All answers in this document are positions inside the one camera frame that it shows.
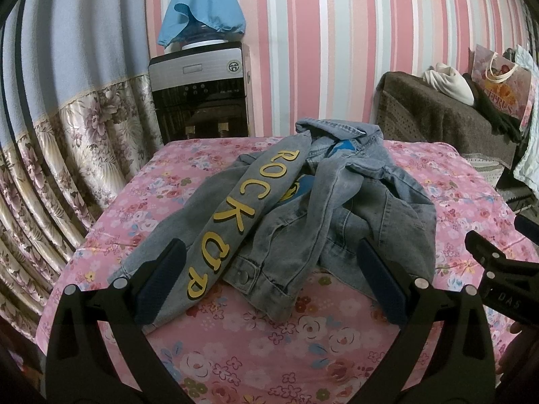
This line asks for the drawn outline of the person's right hand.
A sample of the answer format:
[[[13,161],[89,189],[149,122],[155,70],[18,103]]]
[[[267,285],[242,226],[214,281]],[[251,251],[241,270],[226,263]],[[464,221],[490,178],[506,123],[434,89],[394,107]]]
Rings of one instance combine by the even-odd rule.
[[[514,339],[500,358],[496,373],[504,375],[512,371],[535,369],[538,366],[538,330],[513,322],[510,332],[514,334]]]

